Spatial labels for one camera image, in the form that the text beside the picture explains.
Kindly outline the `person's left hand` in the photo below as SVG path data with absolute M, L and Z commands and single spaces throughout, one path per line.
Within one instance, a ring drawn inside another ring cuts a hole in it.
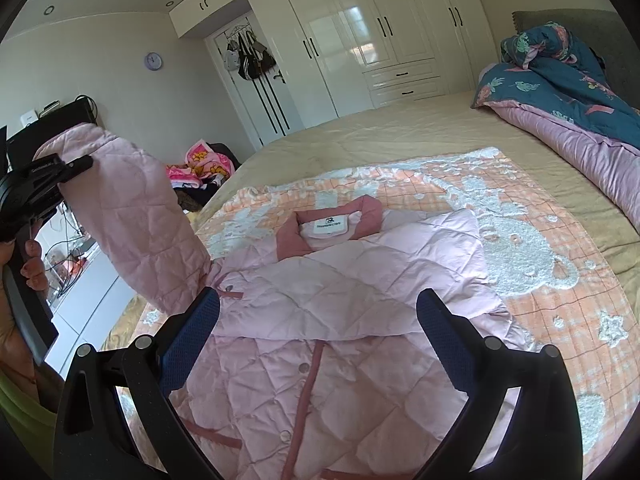
M 38 256 L 29 255 L 33 242 L 17 240 L 9 262 L 2 269 L 2 288 L 15 327 L 37 364 L 45 359 L 58 331 L 52 323 L 43 272 Z

